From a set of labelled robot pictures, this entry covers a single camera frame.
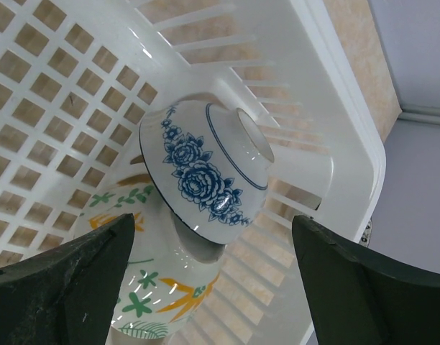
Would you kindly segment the blue white patterned bowl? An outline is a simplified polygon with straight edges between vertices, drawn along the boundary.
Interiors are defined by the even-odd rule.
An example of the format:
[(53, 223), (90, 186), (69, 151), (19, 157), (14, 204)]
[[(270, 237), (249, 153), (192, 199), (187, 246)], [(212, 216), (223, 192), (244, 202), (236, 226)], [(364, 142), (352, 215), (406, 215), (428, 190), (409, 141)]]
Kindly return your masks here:
[(147, 171), (170, 210), (199, 236), (234, 241), (264, 206), (272, 149), (243, 109), (179, 101), (139, 126)]

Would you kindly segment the green orange floral bowl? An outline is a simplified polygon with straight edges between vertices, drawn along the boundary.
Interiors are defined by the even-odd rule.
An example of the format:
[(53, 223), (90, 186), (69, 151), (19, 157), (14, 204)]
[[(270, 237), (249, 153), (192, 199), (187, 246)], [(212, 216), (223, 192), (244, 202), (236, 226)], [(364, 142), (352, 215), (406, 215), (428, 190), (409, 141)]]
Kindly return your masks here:
[(147, 173), (91, 196), (74, 226), (83, 236), (116, 217), (134, 217), (134, 242), (111, 328), (135, 339), (179, 331), (212, 293), (225, 247), (187, 227), (166, 205)]

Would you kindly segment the grey patterned bowl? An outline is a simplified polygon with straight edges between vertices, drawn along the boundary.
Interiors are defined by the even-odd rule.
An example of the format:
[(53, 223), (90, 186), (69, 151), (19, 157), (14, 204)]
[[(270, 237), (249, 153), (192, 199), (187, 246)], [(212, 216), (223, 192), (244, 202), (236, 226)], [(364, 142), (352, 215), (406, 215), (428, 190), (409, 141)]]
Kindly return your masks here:
[(368, 247), (371, 240), (371, 234), (372, 234), (372, 219), (370, 219), (365, 227), (365, 230), (362, 233), (362, 236), (359, 240), (359, 244)]

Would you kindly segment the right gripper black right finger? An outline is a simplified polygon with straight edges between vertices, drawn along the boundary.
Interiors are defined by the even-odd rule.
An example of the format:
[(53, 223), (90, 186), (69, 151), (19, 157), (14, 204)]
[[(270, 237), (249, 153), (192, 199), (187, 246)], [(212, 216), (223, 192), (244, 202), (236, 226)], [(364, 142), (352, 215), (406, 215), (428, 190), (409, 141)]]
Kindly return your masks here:
[(320, 344), (440, 344), (440, 274), (306, 216), (293, 219), (292, 238)]

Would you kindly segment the white plastic dish rack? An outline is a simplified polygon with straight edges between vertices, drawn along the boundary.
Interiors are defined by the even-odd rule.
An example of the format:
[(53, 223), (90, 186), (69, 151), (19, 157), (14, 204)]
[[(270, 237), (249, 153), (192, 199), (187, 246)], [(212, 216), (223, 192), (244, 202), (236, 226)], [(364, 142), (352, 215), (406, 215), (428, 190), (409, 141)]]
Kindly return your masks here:
[(142, 117), (244, 109), (273, 150), (267, 200), (168, 344), (306, 344), (303, 214), (358, 241), (385, 153), (325, 1), (0, 1), (0, 268), (71, 240), (97, 191), (143, 172)]

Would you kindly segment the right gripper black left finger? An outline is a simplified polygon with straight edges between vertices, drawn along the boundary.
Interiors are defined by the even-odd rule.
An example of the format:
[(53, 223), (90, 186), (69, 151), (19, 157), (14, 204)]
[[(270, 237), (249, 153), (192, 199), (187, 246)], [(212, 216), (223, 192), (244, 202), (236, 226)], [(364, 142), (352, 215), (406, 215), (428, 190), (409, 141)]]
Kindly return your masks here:
[(105, 344), (133, 241), (123, 214), (0, 268), (0, 344)]

